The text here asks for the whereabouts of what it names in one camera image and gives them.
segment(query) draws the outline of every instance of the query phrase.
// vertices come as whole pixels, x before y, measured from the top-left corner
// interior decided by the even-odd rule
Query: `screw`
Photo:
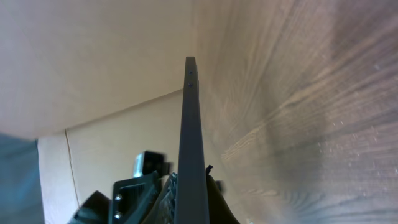
[[[122,213],[121,212],[116,212],[116,215],[114,216],[116,219],[120,219],[122,217]]]
[[[114,198],[115,200],[122,200],[122,195],[121,194],[117,194],[116,198]]]

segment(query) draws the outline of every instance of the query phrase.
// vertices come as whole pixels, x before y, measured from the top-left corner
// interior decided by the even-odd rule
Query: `black bar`
[[[195,57],[185,61],[174,223],[209,223]]]

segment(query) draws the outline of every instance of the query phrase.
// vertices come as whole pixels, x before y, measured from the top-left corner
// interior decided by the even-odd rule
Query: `brown wooden floor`
[[[254,223],[398,223],[398,1],[197,0],[201,116]]]

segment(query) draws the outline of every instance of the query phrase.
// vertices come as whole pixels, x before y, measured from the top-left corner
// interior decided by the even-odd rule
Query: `metal bolt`
[[[122,200],[122,195],[121,194],[117,194],[116,198],[114,198],[115,200]]]
[[[121,212],[116,212],[116,215],[114,216],[116,219],[120,219],[123,216]]]

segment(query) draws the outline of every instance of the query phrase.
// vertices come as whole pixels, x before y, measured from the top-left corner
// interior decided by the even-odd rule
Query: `wooden surface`
[[[67,223],[79,204],[65,132],[40,138],[37,150],[45,223]]]
[[[36,138],[182,88],[186,0],[0,1],[0,132]]]
[[[203,129],[254,223],[398,223],[398,2],[195,1]]]

